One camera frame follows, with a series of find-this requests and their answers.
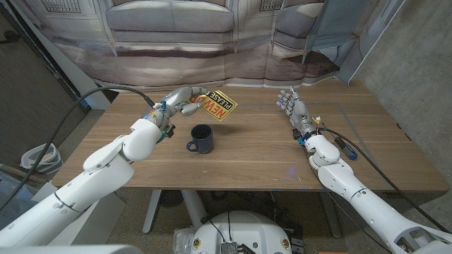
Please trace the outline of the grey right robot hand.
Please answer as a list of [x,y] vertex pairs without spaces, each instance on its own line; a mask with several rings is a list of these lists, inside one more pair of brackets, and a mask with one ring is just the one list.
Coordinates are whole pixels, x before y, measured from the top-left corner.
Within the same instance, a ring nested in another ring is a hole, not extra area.
[[293,87],[289,91],[281,90],[276,104],[287,114],[292,124],[293,131],[298,138],[309,139],[313,135],[318,135],[318,128],[315,127],[306,104]]

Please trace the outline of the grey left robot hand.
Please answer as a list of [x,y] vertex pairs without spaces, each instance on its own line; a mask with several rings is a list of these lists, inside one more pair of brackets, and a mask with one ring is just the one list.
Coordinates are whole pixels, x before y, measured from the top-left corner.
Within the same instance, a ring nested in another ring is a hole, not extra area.
[[144,118],[152,121],[168,138],[174,134],[174,125],[170,118],[177,112],[182,116],[195,114],[201,108],[202,101],[190,102],[191,97],[208,95],[209,90],[202,87],[180,87],[163,97],[159,103],[144,112]]

